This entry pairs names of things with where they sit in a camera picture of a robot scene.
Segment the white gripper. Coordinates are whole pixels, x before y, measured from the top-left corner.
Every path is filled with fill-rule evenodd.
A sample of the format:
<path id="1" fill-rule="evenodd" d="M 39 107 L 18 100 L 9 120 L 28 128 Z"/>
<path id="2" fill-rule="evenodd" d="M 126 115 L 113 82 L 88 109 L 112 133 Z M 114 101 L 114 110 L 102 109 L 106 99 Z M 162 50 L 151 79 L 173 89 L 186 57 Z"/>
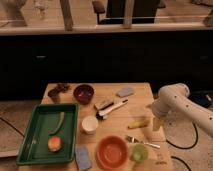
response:
<path id="1" fill-rule="evenodd" d="M 161 117 L 168 114 L 170 107 L 162 100 L 157 99 L 152 103 L 151 109 L 153 114 L 156 116 L 153 118 L 153 130 L 158 131 L 163 124 L 163 119 Z"/>

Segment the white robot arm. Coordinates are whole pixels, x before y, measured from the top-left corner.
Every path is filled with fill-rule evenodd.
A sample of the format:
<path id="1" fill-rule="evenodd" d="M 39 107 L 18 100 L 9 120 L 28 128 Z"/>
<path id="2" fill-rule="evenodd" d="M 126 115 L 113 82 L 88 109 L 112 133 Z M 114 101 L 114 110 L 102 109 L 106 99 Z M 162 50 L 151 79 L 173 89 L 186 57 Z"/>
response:
<path id="1" fill-rule="evenodd" d="M 213 112 L 188 99 L 190 90 L 186 84 L 166 85 L 159 89 L 158 98 L 151 109 L 157 118 L 176 110 L 194 122 L 207 135 L 213 137 Z"/>

